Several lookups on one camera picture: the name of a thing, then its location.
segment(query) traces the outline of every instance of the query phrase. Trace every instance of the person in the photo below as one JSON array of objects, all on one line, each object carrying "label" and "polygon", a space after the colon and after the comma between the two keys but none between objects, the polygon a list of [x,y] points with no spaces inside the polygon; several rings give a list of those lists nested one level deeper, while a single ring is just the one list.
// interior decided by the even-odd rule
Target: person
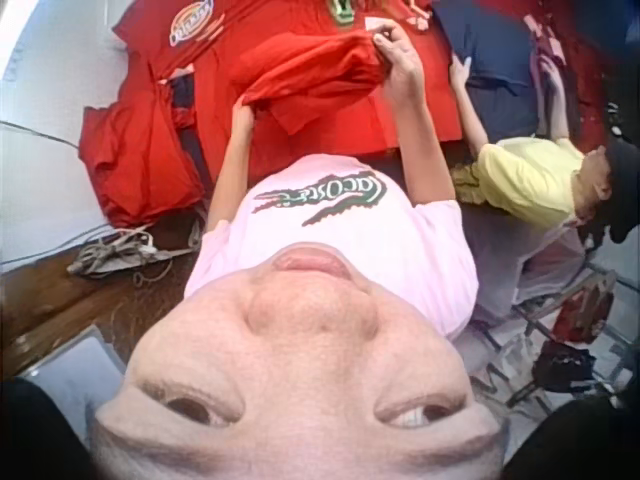
[{"label": "person", "polygon": [[496,478],[505,430],[447,337],[477,280],[406,33],[373,36],[408,197],[311,155],[247,193],[233,109],[185,300],[140,340],[92,449],[113,478]]},{"label": "person", "polygon": [[[540,65],[552,90],[549,139],[510,138],[494,145],[489,143],[465,87],[471,58],[463,63],[452,56],[451,87],[474,158],[471,165],[451,170],[458,200],[488,203],[547,230],[604,221],[611,227],[612,240],[621,243],[640,222],[640,152],[618,139],[587,155],[577,150],[569,139],[562,75],[548,56],[540,57]],[[544,99],[541,89],[536,91],[540,109]],[[544,112],[539,116],[546,125]]]}]

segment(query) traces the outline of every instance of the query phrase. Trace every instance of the dickies logo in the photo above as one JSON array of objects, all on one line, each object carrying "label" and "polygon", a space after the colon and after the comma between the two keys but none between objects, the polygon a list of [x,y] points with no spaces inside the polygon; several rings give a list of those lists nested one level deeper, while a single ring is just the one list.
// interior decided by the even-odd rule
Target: dickies logo
[{"label": "dickies logo", "polygon": [[198,34],[213,15],[213,1],[202,0],[184,7],[173,19],[169,43],[175,47]]}]

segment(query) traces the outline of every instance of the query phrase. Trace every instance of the cable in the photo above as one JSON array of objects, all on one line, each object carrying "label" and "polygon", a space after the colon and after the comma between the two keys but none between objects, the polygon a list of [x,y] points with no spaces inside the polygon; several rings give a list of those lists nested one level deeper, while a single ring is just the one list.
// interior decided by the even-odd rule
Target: cable
[{"label": "cable", "polygon": [[27,132],[30,135],[33,135],[33,136],[36,136],[36,137],[41,137],[41,138],[45,138],[47,140],[52,140],[54,142],[62,143],[64,145],[68,145],[68,146],[78,150],[78,146],[73,144],[73,143],[71,143],[71,142],[69,142],[68,140],[65,140],[63,138],[54,137],[53,135],[47,135],[46,133],[42,133],[42,132],[39,132],[37,130],[33,130],[32,128],[23,127],[22,125],[18,125],[17,123],[5,122],[4,120],[0,120],[0,125],[4,125],[4,126],[9,127],[9,128],[20,130],[22,132]]},{"label": "cable", "polygon": [[[21,262],[23,260],[30,260],[32,258],[36,258],[36,257],[41,257],[43,255],[47,255],[50,253],[55,253],[58,250],[60,250],[61,248],[66,247],[67,245],[73,243],[75,240],[84,237],[85,235],[88,235],[89,233],[95,232],[96,230],[99,230],[101,228],[104,227],[109,227],[110,225],[108,223],[103,223],[102,225],[98,225],[97,227],[93,227],[90,228],[89,230],[86,230],[78,235],[76,235],[75,237],[70,238],[69,240],[61,243],[60,245],[58,245],[57,247],[54,248],[50,248],[49,250],[44,250],[43,252],[39,252],[39,253],[34,253],[32,255],[25,255],[24,257],[19,257],[19,258],[14,258],[12,260],[6,260],[4,262],[0,262],[0,265],[9,265],[11,263],[16,263],[16,262]],[[89,239],[92,238],[92,236],[88,237],[83,243],[86,243]]]}]

